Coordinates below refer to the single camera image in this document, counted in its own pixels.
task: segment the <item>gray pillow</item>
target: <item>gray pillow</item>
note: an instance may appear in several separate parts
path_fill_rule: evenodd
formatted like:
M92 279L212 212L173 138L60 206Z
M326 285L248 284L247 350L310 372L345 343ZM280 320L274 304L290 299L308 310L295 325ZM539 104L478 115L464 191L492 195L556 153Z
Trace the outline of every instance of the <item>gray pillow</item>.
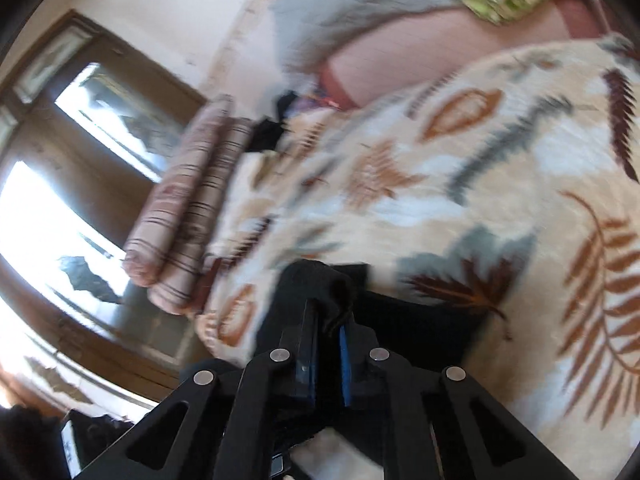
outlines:
M459 7L460 0L277 0L278 61L285 72L313 73L335 50L391 18Z

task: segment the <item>wall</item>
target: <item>wall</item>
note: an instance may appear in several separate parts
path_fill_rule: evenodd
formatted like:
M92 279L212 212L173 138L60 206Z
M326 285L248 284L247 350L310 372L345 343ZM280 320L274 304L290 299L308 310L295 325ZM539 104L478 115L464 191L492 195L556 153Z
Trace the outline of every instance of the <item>wall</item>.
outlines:
M44 0L36 9L0 65L0 82L8 75L29 47L73 7L74 0Z
M245 0L76 0L85 16L195 89Z

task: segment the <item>striped fabric roll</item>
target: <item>striped fabric roll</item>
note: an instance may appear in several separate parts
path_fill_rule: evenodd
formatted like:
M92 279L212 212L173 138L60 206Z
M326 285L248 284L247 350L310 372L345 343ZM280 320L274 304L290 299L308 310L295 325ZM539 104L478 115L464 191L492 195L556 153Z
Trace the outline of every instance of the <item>striped fabric roll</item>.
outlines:
M226 185L251 137L251 121L234 120L216 146L201 184L184 216L160 279L149 300L171 314L186 314L207 241L216 225Z
M151 286L158 280L232 105L231 96L222 95L198 111L182 135L162 182L149 195L124 245L127 255L122 267L136 285Z

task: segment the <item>floral blanket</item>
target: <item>floral blanket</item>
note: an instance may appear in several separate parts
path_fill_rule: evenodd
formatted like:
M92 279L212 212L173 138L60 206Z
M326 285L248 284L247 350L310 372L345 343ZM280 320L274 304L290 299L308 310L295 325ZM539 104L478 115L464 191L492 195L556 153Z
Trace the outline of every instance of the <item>floral blanket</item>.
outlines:
M377 292L493 313L466 369L579 478L614 478L640 440L637 60L530 46L293 118L225 205L204 343L244 364L284 266L365 262Z

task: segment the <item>round metal pin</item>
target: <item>round metal pin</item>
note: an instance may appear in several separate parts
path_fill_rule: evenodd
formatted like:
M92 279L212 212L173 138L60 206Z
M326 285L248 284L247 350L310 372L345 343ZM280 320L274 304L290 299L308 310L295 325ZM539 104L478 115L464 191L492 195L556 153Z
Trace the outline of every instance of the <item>round metal pin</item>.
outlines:
M271 351L271 353L269 354L269 357L271 358L272 361L281 363L289 359L290 355L291 354L289 353L289 350L287 350L286 348L276 348L275 350Z
M198 386L209 384L213 380L213 374L209 370L200 370L193 376L193 382Z
M459 366L450 366L446 371L447 378L452 381L462 381L466 377L466 372Z
M385 348L373 348L371 352L369 352L369 357L374 361L386 361L389 359L389 350Z

